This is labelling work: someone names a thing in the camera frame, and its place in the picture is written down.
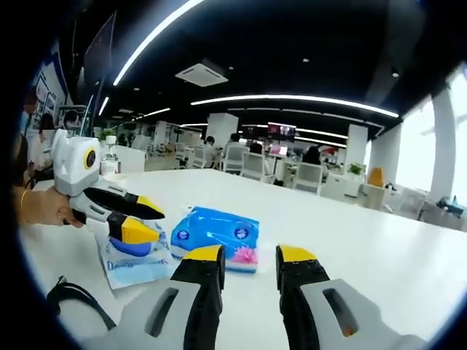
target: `human hand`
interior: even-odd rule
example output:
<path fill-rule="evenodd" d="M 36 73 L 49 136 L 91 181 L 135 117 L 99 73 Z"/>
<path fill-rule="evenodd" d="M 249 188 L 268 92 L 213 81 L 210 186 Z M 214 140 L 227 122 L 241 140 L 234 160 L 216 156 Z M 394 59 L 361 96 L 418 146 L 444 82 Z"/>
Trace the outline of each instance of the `human hand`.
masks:
<path fill-rule="evenodd" d="M 82 223 L 73 216 L 69 198 L 54 187 L 45 191 L 31 191 L 26 194 L 25 200 L 29 206 L 26 207 L 28 213 L 24 214 L 30 223 L 62 226 L 66 220 L 76 228 L 82 227 Z"/>

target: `black ceiling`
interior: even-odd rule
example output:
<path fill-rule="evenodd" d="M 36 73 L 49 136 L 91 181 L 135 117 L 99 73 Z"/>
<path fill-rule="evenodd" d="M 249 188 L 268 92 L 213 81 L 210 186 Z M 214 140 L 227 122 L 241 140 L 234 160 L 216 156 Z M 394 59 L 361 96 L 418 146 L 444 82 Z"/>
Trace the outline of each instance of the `black ceiling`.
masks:
<path fill-rule="evenodd" d="M 170 112 L 143 120 L 205 123 L 211 112 L 229 112 L 240 117 L 241 124 L 273 121 L 339 134 L 346 134 L 349 123 L 356 119 L 370 122 L 370 137 L 374 137 L 381 130 L 375 124 L 388 129 L 400 119 L 305 101 L 200 106 L 190 102 L 267 93 L 307 95 L 368 104 L 403 115 L 460 62 L 444 29 L 415 0 L 205 0 L 157 36 L 113 87 L 139 43 L 183 3 L 185 0 L 91 5 L 74 30 L 74 70 L 69 60 L 72 28 L 61 40 L 69 85 L 73 85 L 82 54 L 115 10 L 112 69 L 104 89 L 110 100 L 102 117 L 125 116 L 119 109 L 146 114 L 170 107 Z M 203 59 L 220 67 L 229 81 L 198 87 L 174 76 Z M 393 69 L 399 78 L 393 77 Z"/>

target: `white table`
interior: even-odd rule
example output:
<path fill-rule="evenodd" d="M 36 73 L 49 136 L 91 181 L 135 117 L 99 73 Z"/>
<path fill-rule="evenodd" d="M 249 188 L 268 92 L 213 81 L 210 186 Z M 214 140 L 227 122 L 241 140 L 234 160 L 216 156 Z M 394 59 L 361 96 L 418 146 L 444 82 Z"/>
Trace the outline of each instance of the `white table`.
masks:
<path fill-rule="evenodd" d="M 342 278 L 373 300 L 382 320 L 399 333 L 429 340 L 457 307 L 467 287 L 467 235 L 306 192 L 213 170 L 120 175 L 120 185 L 165 208 L 170 230 L 189 206 L 207 206 L 260 221 L 259 271 L 226 273 L 217 332 L 222 350 L 288 349 L 279 312 L 274 248 L 314 252 L 331 278 Z M 114 294 L 85 228 L 36 226 L 22 232 L 41 288 L 60 275 L 93 293 L 117 322 L 122 307 L 148 285 Z M 78 337 L 105 328 L 93 310 L 65 302 L 62 320 Z"/>

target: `plastic packaging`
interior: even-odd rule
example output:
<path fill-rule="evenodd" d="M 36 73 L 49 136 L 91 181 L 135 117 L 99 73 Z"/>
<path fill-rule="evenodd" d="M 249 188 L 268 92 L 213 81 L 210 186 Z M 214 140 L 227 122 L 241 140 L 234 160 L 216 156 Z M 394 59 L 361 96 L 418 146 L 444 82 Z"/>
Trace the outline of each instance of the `plastic packaging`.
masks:
<path fill-rule="evenodd" d="M 196 206 L 172 231 L 170 248 L 180 258 L 193 249 L 222 244 L 227 269 L 254 273 L 258 236 L 256 220 Z"/>
<path fill-rule="evenodd" d="M 96 235 L 99 255 L 112 289 L 170 277 L 177 267 L 161 226 L 154 220 L 140 221 L 159 232 L 159 241 L 125 244 L 112 237 Z"/>

